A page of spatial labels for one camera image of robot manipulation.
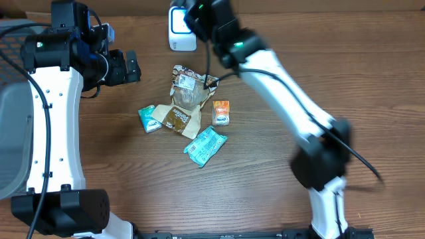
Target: white plug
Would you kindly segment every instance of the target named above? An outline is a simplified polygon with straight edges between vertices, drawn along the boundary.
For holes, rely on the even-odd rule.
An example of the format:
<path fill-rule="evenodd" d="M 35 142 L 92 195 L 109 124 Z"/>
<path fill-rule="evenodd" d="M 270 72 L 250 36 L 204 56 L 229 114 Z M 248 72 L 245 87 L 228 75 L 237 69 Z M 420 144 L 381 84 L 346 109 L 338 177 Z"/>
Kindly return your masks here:
<path fill-rule="evenodd" d="M 186 9 L 172 7 L 168 12 L 168 39 L 171 50 L 193 51 L 197 49 L 197 37 L 187 27 L 184 18 Z"/>

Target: food package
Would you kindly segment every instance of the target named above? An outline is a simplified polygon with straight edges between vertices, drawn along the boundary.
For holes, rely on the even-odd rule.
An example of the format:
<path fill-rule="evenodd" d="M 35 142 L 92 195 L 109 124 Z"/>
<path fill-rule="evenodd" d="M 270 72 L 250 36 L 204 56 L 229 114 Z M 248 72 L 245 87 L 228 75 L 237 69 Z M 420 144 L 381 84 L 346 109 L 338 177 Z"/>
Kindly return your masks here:
<path fill-rule="evenodd" d="M 212 102 L 212 125 L 229 125 L 230 104 L 229 101 Z"/>
<path fill-rule="evenodd" d="M 153 111 L 152 117 L 189 139 L 196 138 L 201 128 L 200 106 L 189 111 L 173 104 L 170 106 L 158 105 Z"/>
<path fill-rule="evenodd" d="M 192 161 L 202 168 L 226 141 L 227 136 L 219 135 L 214 131 L 214 127 L 210 126 L 200 133 L 183 152 L 188 153 Z"/>
<path fill-rule="evenodd" d="M 217 79 L 208 76 L 207 85 Z M 174 66 L 170 91 L 172 104 L 186 110 L 194 110 L 197 105 L 200 105 L 202 108 L 205 102 L 214 95 L 214 91 L 216 90 L 216 87 L 204 90 L 204 81 L 205 75 L 201 76 L 180 65 Z"/>
<path fill-rule="evenodd" d="M 148 106 L 139 110 L 139 116 L 146 133 L 154 132 L 155 130 L 160 129 L 162 127 L 161 123 L 152 118 L 152 112 L 154 111 L 154 109 L 155 106 Z"/>
<path fill-rule="evenodd" d="M 214 82 L 217 78 L 208 77 Z M 204 90 L 205 75 L 201 76 L 180 65 L 174 66 L 171 81 L 171 104 L 158 105 L 152 117 L 163 125 L 194 139 L 201 129 L 201 108 L 215 93 L 214 88 Z"/>

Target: small orange box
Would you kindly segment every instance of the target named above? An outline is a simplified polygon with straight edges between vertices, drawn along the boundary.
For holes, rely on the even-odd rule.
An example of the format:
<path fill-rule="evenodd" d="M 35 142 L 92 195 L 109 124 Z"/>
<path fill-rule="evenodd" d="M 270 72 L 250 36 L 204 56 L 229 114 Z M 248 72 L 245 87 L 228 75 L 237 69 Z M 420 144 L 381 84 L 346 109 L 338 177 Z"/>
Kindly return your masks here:
<path fill-rule="evenodd" d="M 212 102 L 212 125 L 229 125 L 230 104 L 229 101 Z"/>

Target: wooden table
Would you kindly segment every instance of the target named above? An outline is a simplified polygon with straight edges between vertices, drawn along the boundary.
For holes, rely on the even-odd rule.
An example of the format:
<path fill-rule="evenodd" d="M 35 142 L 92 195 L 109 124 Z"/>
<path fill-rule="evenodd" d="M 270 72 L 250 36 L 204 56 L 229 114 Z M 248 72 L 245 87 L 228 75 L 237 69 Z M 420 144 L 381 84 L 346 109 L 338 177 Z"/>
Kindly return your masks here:
<path fill-rule="evenodd" d="M 376 238 L 423 238 L 425 224 L 425 14 L 288 13 L 241 15 L 278 53 L 319 106 L 353 124 L 353 147 L 383 175 L 386 187 L 347 191 L 351 226 Z M 231 123 L 217 128 L 226 145 L 204 169 L 183 154 L 190 139 L 160 129 L 147 135 L 137 110 L 168 104 L 171 71 L 205 71 L 205 47 L 172 52 L 167 17 L 102 18 L 116 31 L 114 47 L 134 49 L 139 84 L 102 88 L 80 104 L 80 152 L 88 189 L 106 189 L 111 210 L 144 232 L 193 233 L 306 228 L 311 208 L 288 161 L 296 145 L 275 113 L 239 79 L 220 84 L 213 100 L 230 100 Z M 211 74 L 222 69 L 213 58 Z M 373 187 L 358 160 L 348 185 Z M 0 238 L 24 238 L 28 226 L 0 202 Z"/>

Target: teal snack packet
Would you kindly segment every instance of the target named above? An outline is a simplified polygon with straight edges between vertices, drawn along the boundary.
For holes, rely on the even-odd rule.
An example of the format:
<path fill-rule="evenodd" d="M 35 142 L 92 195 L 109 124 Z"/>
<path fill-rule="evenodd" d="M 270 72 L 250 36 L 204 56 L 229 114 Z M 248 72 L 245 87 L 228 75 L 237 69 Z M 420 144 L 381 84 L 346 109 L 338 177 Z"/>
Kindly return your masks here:
<path fill-rule="evenodd" d="M 227 136 L 219 135 L 214 131 L 214 127 L 210 126 L 200 133 L 183 152 L 188 153 L 192 161 L 202 168 L 226 141 Z"/>
<path fill-rule="evenodd" d="M 152 118 L 152 112 L 154 111 L 155 106 L 148 106 L 139 110 L 139 116 L 146 133 L 154 132 L 155 130 L 162 127 L 161 123 Z"/>

